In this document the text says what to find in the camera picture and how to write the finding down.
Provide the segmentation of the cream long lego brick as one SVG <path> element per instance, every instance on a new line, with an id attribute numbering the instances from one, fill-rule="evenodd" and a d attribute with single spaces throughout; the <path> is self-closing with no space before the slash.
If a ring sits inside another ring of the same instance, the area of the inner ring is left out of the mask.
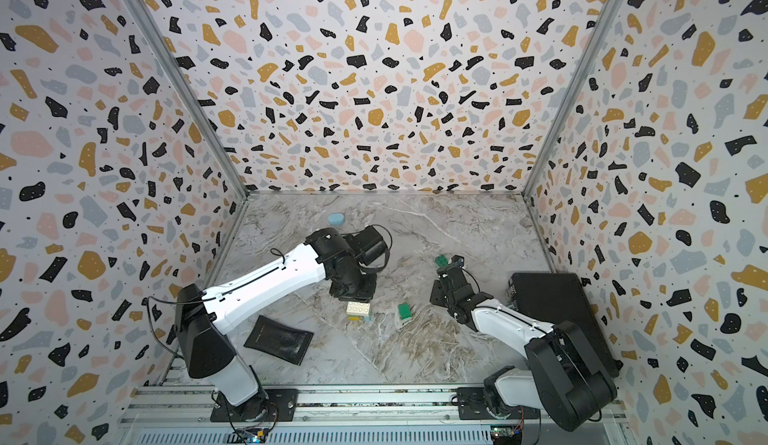
<path id="1" fill-rule="evenodd" d="M 371 305 L 369 303 L 362 302 L 348 302 L 346 307 L 346 313 L 348 316 L 354 317 L 369 317 Z"/>

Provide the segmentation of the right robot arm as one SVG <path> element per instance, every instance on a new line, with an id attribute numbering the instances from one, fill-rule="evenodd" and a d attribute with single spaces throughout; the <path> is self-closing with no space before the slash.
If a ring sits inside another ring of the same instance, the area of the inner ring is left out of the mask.
<path id="1" fill-rule="evenodd" d="M 460 257 L 438 269 L 430 302 L 458 323 L 510 347 L 525 360 L 458 392 L 465 419 L 548 415 L 572 432 L 618 396 L 615 360 L 575 274 L 517 272 L 511 303 L 472 285 Z"/>

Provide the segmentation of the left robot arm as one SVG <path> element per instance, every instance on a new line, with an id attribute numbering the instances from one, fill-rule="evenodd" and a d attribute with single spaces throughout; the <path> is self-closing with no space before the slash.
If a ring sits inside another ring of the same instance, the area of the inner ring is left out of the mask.
<path id="1" fill-rule="evenodd" d="M 270 409 L 269 395 L 229 334 L 272 303 L 323 281 L 340 301 L 371 301 L 377 274 L 389 262 L 390 245 L 373 226 L 347 234 L 324 228 L 240 278 L 205 290 L 184 287 L 177 296 L 175 326 L 188 375 L 218 389 L 217 403 L 228 419 L 262 418 Z"/>

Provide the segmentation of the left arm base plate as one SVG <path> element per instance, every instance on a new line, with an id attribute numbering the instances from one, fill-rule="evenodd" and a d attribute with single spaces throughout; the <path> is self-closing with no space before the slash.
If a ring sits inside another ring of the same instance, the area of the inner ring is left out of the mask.
<path id="1" fill-rule="evenodd" d="M 240 405 L 232 405 L 217 391 L 210 421 L 224 422 L 291 422 L 298 403 L 299 390 L 293 388 L 267 388 Z"/>

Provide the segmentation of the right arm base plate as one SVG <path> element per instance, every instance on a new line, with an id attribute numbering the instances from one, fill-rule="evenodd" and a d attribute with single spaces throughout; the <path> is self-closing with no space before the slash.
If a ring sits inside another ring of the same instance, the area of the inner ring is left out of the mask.
<path id="1" fill-rule="evenodd" d="M 498 397 L 491 397 L 482 387 L 459 387 L 450 399 L 458 409 L 460 420 L 515 420 L 538 419 L 539 409 L 503 404 Z"/>

